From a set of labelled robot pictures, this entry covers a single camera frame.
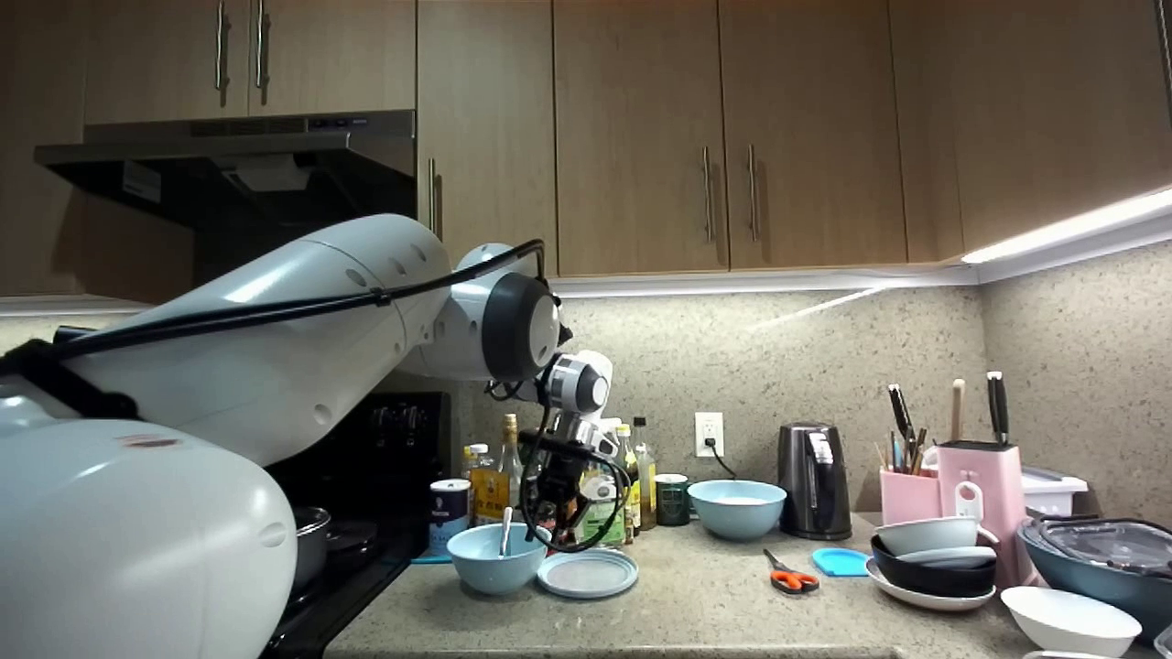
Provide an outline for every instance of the orange object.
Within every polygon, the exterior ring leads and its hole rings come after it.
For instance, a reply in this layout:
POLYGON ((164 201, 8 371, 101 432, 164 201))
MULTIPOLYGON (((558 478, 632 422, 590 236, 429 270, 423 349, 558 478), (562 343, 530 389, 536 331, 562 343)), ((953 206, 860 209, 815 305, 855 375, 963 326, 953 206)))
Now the orange object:
POLYGON ((795 566, 781 565, 768 548, 764 548, 764 552, 765 552, 768 565, 773 565, 768 583, 773 583, 778 588, 784 588, 784 592, 811 592, 811 588, 817 588, 817 576, 795 570, 795 566))

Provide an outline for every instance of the light blue bowl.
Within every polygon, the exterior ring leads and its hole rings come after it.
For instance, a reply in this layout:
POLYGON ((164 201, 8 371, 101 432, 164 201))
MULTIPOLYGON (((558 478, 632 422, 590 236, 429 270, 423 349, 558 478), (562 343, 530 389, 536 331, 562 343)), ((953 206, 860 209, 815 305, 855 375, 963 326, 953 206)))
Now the light blue bowl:
POLYGON ((764 478, 701 478, 690 497, 711 535, 737 542, 768 535, 784 505, 784 489, 764 478))
POLYGON ((525 522, 511 528, 511 548, 501 557, 501 522, 483 522, 460 530, 449 542, 453 576, 472 588, 486 598, 507 598, 525 588, 536 576, 540 565, 546 559, 546 544, 540 538, 525 538, 525 522))

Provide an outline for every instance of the pot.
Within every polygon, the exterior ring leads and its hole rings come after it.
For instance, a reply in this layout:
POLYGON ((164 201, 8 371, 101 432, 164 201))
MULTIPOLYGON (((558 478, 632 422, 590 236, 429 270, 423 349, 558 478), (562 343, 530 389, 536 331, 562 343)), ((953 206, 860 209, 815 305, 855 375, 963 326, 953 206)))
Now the pot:
POLYGON ((296 520, 296 570, 292 588, 309 585, 330 557, 330 511, 323 505, 301 505, 292 510, 296 520))

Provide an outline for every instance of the power outlet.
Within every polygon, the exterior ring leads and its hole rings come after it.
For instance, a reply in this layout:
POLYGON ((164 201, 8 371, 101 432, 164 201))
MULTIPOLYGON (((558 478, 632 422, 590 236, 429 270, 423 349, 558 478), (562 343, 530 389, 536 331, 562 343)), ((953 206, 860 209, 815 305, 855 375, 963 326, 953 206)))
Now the power outlet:
POLYGON ((696 458, 724 458, 724 414, 701 410, 696 414, 696 458))

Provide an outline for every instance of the upper cabinet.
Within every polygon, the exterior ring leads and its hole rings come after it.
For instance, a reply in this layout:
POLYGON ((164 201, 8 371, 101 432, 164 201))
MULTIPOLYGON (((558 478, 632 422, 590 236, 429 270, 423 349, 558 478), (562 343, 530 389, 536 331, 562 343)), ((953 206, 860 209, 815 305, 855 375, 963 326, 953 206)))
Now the upper cabinet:
POLYGON ((1149 0, 889 0, 912 255, 1172 178, 1149 0))
POLYGON ((904 264, 886 0, 721 0, 733 267, 904 264))
POLYGON ((562 273, 724 264, 715 0, 558 0, 562 273))
POLYGON ((451 260, 544 238, 558 270, 550 0, 419 2, 419 209, 451 260))
POLYGON ((102 0, 87 120, 413 105, 413 0, 102 0))
POLYGON ((886 0, 558 0, 563 273, 903 264, 886 0))

